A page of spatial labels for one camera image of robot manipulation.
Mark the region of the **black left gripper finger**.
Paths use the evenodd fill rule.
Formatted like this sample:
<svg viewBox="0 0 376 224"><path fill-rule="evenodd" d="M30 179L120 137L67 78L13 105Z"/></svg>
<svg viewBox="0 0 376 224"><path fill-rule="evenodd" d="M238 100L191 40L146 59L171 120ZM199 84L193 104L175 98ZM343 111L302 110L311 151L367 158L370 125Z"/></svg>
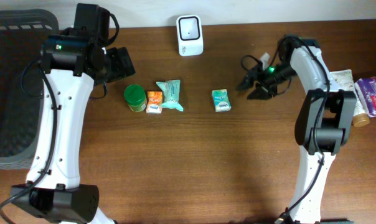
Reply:
<svg viewBox="0 0 376 224"><path fill-rule="evenodd" d="M115 82L126 76L122 56L122 48L111 48L106 51L107 63L105 81L107 83Z"/></svg>
<svg viewBox="0 0 376 224"><path fill-rule="evenodd" d="M121 77L129 77L136 73L131 57L126 47L118 49L118 72Z"/></svg>

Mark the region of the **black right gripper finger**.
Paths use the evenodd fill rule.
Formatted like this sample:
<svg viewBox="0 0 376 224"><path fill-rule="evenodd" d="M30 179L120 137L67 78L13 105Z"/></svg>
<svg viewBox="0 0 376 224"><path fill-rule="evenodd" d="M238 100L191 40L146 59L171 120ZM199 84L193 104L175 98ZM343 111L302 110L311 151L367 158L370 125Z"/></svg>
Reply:
<svg viewBox="0 0 376 224"><path fill-rule="evenodd" d="M248 96L248 100L269 100L276 96L276 93L272 89L268 89L262 86L256 87Z"/></svg>
<svg viewBox="0 0 376 224"><path fill-rule="evenodd" d="M250 88L253 88L254 82L256 81L256 74L247 73L242 81L236 86L237 91L243 91L248 90Z"/></svg>

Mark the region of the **green lidded jar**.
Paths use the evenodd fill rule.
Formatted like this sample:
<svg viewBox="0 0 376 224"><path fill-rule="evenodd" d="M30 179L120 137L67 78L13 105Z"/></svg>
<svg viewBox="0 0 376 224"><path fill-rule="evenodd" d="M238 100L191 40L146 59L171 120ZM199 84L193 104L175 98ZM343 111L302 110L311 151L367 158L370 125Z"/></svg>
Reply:
<svg viewBox="0 0 376 224"><path fill-rule="evenodd" d="M127 86L124 92L124 98L131 111L142 112L146 109L147 98L142 86Z"/></svg>

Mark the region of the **small teal tissue pack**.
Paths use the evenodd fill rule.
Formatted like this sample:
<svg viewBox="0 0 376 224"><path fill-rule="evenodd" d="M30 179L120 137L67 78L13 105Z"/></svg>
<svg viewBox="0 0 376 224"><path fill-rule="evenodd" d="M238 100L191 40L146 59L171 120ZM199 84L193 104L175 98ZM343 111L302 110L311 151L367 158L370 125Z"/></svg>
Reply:
<svg viewBox="0 0 376 224"><path fill-rule="evenodd" d="M228 99L228 93L226 89L213 90L212 98L214 101L215 111L224 112L231 110L231 104Z"/></svg>

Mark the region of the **orange tissue pack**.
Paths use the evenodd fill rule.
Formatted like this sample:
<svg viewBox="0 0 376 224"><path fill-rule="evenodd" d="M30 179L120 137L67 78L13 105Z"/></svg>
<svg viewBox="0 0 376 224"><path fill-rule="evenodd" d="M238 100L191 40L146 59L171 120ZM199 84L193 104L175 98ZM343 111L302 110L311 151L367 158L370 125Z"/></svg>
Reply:
<svg viewBox="0 0 376 224"><path fill-rule="evenodd" d="M161 114L163 95L161 91L149 91L146 112L148 114Z"/></svg>

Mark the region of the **teal wet wipes pack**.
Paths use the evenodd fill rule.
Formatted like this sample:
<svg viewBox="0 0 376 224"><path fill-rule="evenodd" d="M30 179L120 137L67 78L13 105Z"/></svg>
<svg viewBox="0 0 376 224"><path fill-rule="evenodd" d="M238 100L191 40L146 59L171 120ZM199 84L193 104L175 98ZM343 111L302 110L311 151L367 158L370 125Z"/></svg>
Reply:
<svg viewBox="0 0 376 224"><path fill-rule="evenodd" d="M162 108L175 109L183 112L183 107L179 103L179 93L181 90L180 80L168 80L165 82L156 82L163 94Z"/></svg>

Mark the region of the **white Pantene tube gold cap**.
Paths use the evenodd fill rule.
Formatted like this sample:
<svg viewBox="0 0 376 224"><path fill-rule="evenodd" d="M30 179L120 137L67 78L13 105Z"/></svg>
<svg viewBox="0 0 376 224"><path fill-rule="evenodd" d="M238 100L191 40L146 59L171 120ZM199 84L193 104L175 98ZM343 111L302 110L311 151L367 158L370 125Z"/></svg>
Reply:
<svg viewBox="0 0 376 224"><path fill-rule="evenodd" d="M340 70L335 72L330 72L332 78L336 81L337 84L345 91L353 91L356 97L356 104L354 109L354 115L352 119L352 125L354 127L363 127L370 123L368 114L365 112L362 103L358 97L358 94L355 90L355 84L353 80L352 70Z"/></svg>

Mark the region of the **purple red Carefree pad pack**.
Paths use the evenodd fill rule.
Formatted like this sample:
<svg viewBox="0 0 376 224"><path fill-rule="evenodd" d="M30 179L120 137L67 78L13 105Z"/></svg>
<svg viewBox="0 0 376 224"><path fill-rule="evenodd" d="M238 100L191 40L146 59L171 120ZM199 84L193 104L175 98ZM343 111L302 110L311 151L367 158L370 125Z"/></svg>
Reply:
<svg viewBox="0 0 376 224"><path fill-rule="evenodd" d="M376 77L360 78L354 86L365 112L376 117Z"/></svg>

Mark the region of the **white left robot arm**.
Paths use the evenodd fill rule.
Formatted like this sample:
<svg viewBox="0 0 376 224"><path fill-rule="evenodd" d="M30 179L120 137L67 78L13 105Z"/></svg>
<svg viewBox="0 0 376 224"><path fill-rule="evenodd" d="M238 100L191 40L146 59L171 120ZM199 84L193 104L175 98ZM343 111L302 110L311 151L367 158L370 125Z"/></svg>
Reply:
<svg viewBox="0 0 376 224"><path fill-rule="evenodd" d="M96 85L131 76L126 48L109 35L116 17L96 4L77 5L72 27L44 42L37 67L44 83L39 135L23 184L9 203L50 223L111 223L96 185L80 182L79 149L88 100Z"/></svg>

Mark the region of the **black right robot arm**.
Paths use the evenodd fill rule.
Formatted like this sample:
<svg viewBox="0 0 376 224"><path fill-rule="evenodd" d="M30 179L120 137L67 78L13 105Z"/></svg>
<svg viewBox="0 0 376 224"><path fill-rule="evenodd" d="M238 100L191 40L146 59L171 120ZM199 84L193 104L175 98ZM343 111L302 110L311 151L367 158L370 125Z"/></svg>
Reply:
<svg viewBox="0 0 376 224"><path fill-rule="evenodd" d="M298 178L289 206L275 222L320 223L327 175L349 138L355 93L333 80L314 39L286 34L278 41L274 56L279 63L258 60L236 89L252 88L249 100L270 100L281 94L280 84L299 77L306 97L294 127L300 151Z"/></svg>

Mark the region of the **grey plastic basket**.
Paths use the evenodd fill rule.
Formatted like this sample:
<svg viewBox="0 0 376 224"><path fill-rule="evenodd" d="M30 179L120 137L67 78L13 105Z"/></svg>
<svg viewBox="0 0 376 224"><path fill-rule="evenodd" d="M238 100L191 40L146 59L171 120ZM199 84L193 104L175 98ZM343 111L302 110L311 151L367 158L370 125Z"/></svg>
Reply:
<svg viewBox="0 0 376 224"><path fill-rule="evenodd" d="M0 11L0 169L28 169L38 142L43 83L25 67L59 23L44 9Z"/></svg>

